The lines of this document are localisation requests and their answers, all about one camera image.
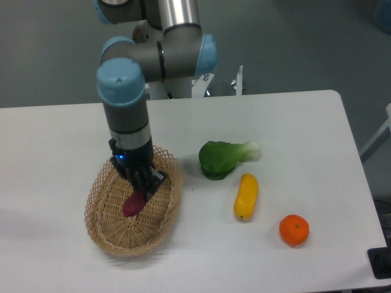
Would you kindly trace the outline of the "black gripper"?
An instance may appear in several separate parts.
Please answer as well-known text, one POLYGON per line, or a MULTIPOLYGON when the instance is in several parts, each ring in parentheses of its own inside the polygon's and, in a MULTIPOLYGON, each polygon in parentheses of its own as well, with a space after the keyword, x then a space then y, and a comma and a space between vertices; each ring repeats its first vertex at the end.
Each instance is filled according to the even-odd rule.
POLYGON ((133 190, 142 192, 146 201, 152 199, 168 175, 153 167, 152 139, 139 148, 124 149, 117 146, 117 140, 111 138, 112 151, 110 162, 122 179, 130 182, 133 190))

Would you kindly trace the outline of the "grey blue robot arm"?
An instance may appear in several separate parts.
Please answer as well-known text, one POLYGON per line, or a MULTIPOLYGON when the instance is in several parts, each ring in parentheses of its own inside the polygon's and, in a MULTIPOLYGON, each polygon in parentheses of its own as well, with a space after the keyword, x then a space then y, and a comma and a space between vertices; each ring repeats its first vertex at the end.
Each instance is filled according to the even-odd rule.
POLYGON ((162 32, 159 40, 108 40, 97 69, 97 91, 111 133, 111 163, 145 200, 166 179, 153 165, 153 144, 144 88, 212 73, 217 66, 214 37, 204 34, 195 1, 95 1, 106 24, 146 21, 162 32))

